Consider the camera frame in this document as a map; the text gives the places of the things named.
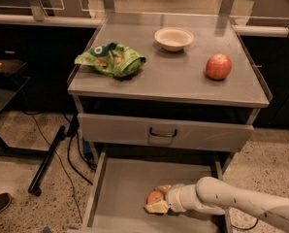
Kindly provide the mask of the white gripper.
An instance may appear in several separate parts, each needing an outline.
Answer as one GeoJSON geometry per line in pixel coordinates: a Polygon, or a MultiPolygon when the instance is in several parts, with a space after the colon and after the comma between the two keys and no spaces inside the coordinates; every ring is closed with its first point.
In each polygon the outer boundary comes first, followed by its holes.
{"type": "Polygon", "coordinates": [[[150,214],[165,214],[169,209],[175,213],[184,213],[186,209],[180,201],[180,191],[183,184],[164,184],[155,187],[155,190],[166,193],[165,200],[156,200],[144,206],[144,209],[150,214]]]}

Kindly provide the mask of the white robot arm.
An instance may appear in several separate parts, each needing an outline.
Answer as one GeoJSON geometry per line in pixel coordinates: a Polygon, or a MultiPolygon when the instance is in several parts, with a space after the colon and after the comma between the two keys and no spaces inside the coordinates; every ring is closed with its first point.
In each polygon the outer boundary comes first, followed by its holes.
{"type": "Polygon", "coordinates": [[[144,209],[150,214],[196,211],[222,216],[235,208],[289,233],[289,198],[231,186],[213,177],[193,184],[157,186],[147,197],[144,209]]]}

